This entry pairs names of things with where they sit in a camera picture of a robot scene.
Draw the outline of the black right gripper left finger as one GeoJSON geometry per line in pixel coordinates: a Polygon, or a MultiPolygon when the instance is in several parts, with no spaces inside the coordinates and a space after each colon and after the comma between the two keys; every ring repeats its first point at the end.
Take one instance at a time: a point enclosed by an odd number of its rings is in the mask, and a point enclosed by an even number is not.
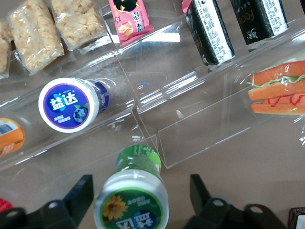
{"type": "Polygon", "coordinates": [[[10,208],[0,213],[2,229],[77,229],[94,197],[93,177],[84,175],[63,199],[47,202],[32,213],[10,208]]]}

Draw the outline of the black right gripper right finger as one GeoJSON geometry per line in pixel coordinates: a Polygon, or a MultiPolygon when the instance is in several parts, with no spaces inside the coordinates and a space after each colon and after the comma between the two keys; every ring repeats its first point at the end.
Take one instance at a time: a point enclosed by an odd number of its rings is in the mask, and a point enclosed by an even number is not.
{"type": "Polygon", "coordinates": [[[222,198],[212,197],[199,174],[190,175],[190,198],[195,215],[185,229],[285,229],[270,208],[248,204],[243,210],[222,198]]]}

